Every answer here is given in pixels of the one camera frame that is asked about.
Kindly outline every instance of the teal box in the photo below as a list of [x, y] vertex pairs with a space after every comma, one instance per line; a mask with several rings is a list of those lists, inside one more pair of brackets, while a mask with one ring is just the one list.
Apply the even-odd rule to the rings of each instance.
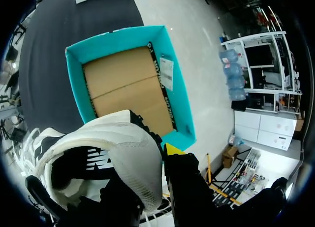
[[66, 48], [69, 79], [82, 121], [87, 123], [97, 117], [90, 100], [82, 65], [104, 56], [141, 46], [149, 48], [153, 46], [158, 67], [160, 67], [160, 57], [174, 62], [173, 90], [162, 89], [166, 91], [165, 100], [166, 104], [170, 105], [170, 117], [175, 122], [173, 123], [174, 130], [162, 137], [162, 145], [169, 143], [184, 151], [195, 143], [195, 131], [184, 79], [165, 26], [135, 27], [106, 32]]

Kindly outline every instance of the white shelf unit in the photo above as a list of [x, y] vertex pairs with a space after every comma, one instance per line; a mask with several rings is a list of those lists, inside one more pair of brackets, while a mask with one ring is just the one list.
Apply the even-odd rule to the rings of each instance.
[[[244, 71], [248, 71], [249, 76], [249, 88], [245, 88], [245, 91], [248, 93], [268, 93], [268, 94], [292, 94], [292, 95], [301, 95], [302, 92], [296, 88], [295, 81], [298, 80], [298, 73], [294, 71], [293, 61], [291, 52], [289, 49], [289, 45], [287, 39], [285, 37], [286, 32], [265, 32], [259, 33], [249, 36], [240, 37], [237, 39], [233, 39], [230, 41], [226, 41], [221, 43], [222, 46], [225, 46], [226, 49], [234, 49], [238, 53], [238, 63], [241, 65]], [[285, 45], [285, 50], [287, 51], [287, 66], [289, 75], [285, 75], [284, 66], [281, 59], [281, 54], [279, 50], [279, 46], [277, 43], [277, 39], [283, 41]], [[270, 45], [270, 51], [274, 51], [273, 58], [274, 61], [277, 63], [278, 68], [276, 65], [253, 65], [249, 64], [249, 59], [246, 54], [246, 48], [257, 47], [257, 46], [264, 46]], [[254, 80], [253, 80], [253, 70], [259, 70], [263, 68], [275, 68], [279, 70], [280, 78], [281, 78], [281, 85], [273, 86], [274, 88], [265, 87], [265, 88], [254, 88]]]
[[234, 111], [234, 134], [243, 140], [287, 151], [297, 120], [293, 114]]
[[[262, 109], [250, 108], [250, 107], [247, 107], [246, 109], [251, 110], [251, 111], [263, 111], [263, 112], [269, 112], [269, 113], [282, 113], [283, 112], [283, 113], [295, 114], [295, 115], [300, 114], [301, 95], [295, 95], [295, 94], [291, 94], [291, 93], [285, 94], [285, 95], [288, 95], [288, 105], [287, 106], [281, 105], [280, 100], [279, 100], [279, 97], [280, 97], [279, 93], [274, 93], [271, 95], [273, 95], [273, 104], [271, 106], [266, 105], [265, 96], [263, 96], [264, 102], [263, 102]], [[298, 97], [297, 107], [294, 107], [290, 104], [290, 96], [291, 95]]]

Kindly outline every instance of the cardboard bottom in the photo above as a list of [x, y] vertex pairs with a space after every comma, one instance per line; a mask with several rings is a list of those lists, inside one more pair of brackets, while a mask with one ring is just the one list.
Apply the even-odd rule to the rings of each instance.
[[157, 76], [99, 96], [92, 102], [99, 117], [129, 109], [141, 115], [152, 132], [164, 136], [173, 131]]
[[143, 123], [159, 136], [173, 131], [148, 48], [135, 48], [97, 59], [97, 64], [87, 63], [84, 72], [98, 117], [129, 109], [141, 115]]

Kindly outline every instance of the black tape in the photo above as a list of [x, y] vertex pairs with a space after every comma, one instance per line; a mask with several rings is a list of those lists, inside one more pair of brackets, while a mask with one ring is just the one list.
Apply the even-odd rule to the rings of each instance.
[[150, 51], [150, 54], [151, 54], [154, 66], [156, 67], [156, 72], [157, 72], [157, 75], [158, 75], [157, 77], [158, 77], [159, 85], [161, 86], [161, 89], [162, 89], [162, 93], [163, 93], [164, 100], [165, 100], [166, 105], [167, 105], [167, 110], [168, 110], [168, 113], [169, 113], [169, 117], [171, 118], [171, 121], [172, 121], [173, 129], [177, 130], [177, 126], [176, 126], [176, 123], [175, 123], [175, 118], [174, 118], [174, 115], [173, 115], [171, 104], [169, 102], [169, 98], [168, 98], [168, 95], [167, 95], [167, 92], [166, 92], [166, 88], [164, 87], [164, 85], [161, 82], [161, 70], [159, 68], [158, 60], [157, 60], [156, 54], [154, 52], [153, 45], [152, 45], [151, 42], [149, 42], [147, 46], [149, 48], [149, 51]]
[[83, 66], [82, 66], [82, 71], [83, 71], [83, 77], [84, 77], [85, 87], [87, 88], [87, 91], [88, 91], [88, 94], [89, 94], [91, 106], [92, 106], [92, 108], [93, 108], [95, 117], [98, 118], [97, 113], [96, 113], [96, 110], [95, 110], [95, 107], [94, 107], [94, 104], [93, 104], [93, 101], [92, 101], [92, 99], [91, 99], [91, 95], [90, 95], [90, 91], [89, 91], [89, 88], [88, 88], [88, 83], [87, 83], [87, 79], [86, 79], [86, 77], [85, 77], [85, 73], [84, 73], [84, 68], [83, 68]]

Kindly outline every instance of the yellow pole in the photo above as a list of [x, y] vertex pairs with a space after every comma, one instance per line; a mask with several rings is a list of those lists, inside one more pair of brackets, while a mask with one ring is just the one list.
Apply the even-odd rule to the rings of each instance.
[[[223, 192], [221, 192], [219, 189], [217, 189], [215, 186], [213, 186], [213, 185], [210, 185], [210, 188], [211, 189], [213, 189], [213, 190], [215, 190], [217, 193], [219, 193], [219, 194], [221, 194], [222, 196], [224, 196], [224, 197], [228, 197], [228, 195], [227, 194], [225, 194], [225, 193], [223, 193]], [[239, 201], [237, 201], [237, 200], [235, 200], [234, 198], [230, 198], [230, 200], [231, 201], [233, 201], [234, 203], [236, 203], [236, 204], [239, 204], [239, 205], [242, 205], [242, 203], [241, 202], [239, 202]]]
[[207, 158], [208, 158], [208, 179], [209, 179], [209, 184], [211, 183], [211, 170], [210, 170], [210, 156], [209, 153], [207, 153]]

